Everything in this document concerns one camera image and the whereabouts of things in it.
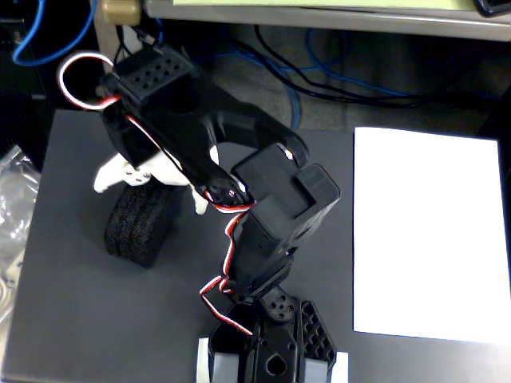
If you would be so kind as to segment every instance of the red and white wire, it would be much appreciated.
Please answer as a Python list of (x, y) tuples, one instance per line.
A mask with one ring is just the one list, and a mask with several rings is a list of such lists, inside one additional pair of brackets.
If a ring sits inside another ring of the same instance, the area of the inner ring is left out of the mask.
[(215, 315), (215, 317), (217, 319), (219, 319), (219, 320), (221, 320), (223, 322), (226, 322), (226, 323), (228, 323), (231, 326), (234, 326), (235, 328), (237, 328), (242, 333), (244, 333), (244, 334), (248, 335), (249, 337), (251, 337), (252, 336), (252, 332), (250, 330), (246, 329), (245, 327), (240, 325), (238, 322), (233, 321), (229, 317), (226, 317), (225, 315), (221, 314), (214, 307), (214, 305), (204, 296), (208, 291), (212, 290), (217, 284), (219, 284), (221, 280), (222, 280), (222, 277), (218, 276), (218, 277), (213, 278), (211, 281), (209, 281), (208, 284), (206, 284), (206, 286), (204, 286), (202, 289), (200, 289), (200, 296), (204, 300), (204, 303), (206, 303), (206, 305), (208, 305), (209, 309), (211, 310), (211, 312), (213, 313), (213, 315)]
[(73, 64), (77, 60), (80, 60), (81, 58), (94, 58), (97, 60), (102, 60), (103, 62), (107, 63), (108, 65), (113, 66), (113, 62), (108, 57), (106, 57), (104, 54), (101, 54), (98, 52), (78, 52), (78, 53), (70, 55), (61, 63), (61, 66), (58, 69), (58, 76), (57, 76), (58, 77), (58, 86), (60, 87), (65, 98), (67, 98), (71, 103), (75, 104), (76, 106), (79, 106), (80, 108), (88, 109), (88, 110), (103, 110), (103, 109), (109, 107), (110, 105), (118, 102), (121, 99), (121, 96), (106, 97), (97, 104), (88, 104), (84, 101), (78, 100), (75, 96), (73, 96), (71, 94), (71, 92), (65, 86), (64, 73), (69, 68), (69, 66), (71, 64)]
[(225, 227), (225, 235), (229, 238), (230, 243), (229, 243), (229, 248), (227, 250), (227, 254), (225, 255), (224, 265), (222, 267), (222, 273), (224, 274), (224, 276), (222, 277), (221, 275), (218, 275), (215, 278), (213, 278), (202, 289), (200, 289), (200, 293), (199, 293), (200, 296), (202, 297), (202, 299), (204, 300), (204, 302), (206, 303), (206, 305), (208, 305), (208, 307), (211, 310), (211, 312), (213, 313), (213, 315), (215, 315), (215, 317), (217, 317), (221, 321), (224, 321), (224, 322), (234, 326), (239, 331), (241, 331), (242, 333), (245, 333), (248, 336), (252, 336), (252, 332), (251, 331), (249, 331), (246, 328), (244, 328), (238, 322), (235, 322), (232, 319), (230, 319), (229, 317), (226, 317), (225, 315), (221, 314), (214, 307), (214, 305), (205, 297), (205, 295), (210, 290), (212, 290), (216, 285), (219, 285), (220, 291), (222, 291), (223, 293), (225, 293), (225, 294), (231, 294), (232, 293), (231, 289), (226, 289), (225, 290), (225, 285), (229, 281), (228, 272), (229, 272), (229, 267), (231, 266), (232, 254), (234, 252), (234, 246), (235, 246), (234, 239), (232, 238), (232, 232), (234, 231), (234, 229), (236, 228), (236, 225), (240, 222), (240, 220), (245, 216), (245, 214), (247, 214), (248, 209), (250, 209), (252, 206), (253, 206), (253, 204), (250, 205), (250, 206), (245, 207), (242, 210), (242, 212), (240, 212), (233, 219), (231, 219), (229, 221), (229, 223), (227, 224), (227, 226)]

